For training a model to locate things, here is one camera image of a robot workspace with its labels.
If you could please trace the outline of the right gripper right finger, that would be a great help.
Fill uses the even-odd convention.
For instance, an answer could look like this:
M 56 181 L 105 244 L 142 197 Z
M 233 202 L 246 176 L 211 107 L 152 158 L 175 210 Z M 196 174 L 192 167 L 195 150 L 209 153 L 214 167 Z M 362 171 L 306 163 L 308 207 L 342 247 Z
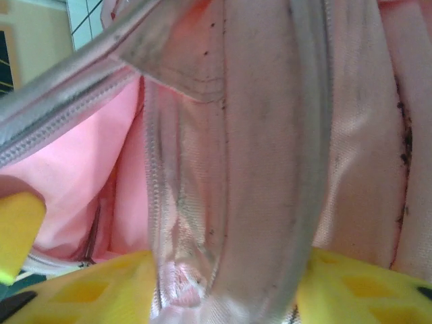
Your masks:
M 302 323 L 431 323 L 431 284 L 314 249 L 296 293 Z

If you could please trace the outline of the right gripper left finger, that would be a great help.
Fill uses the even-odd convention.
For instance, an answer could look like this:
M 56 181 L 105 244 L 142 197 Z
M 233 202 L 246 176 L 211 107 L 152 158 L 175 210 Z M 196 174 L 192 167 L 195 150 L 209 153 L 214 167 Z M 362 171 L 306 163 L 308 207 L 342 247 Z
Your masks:
M 149 251 L 24 288 L 1 301 L 2 323 L 148 323 L 156 284 Z

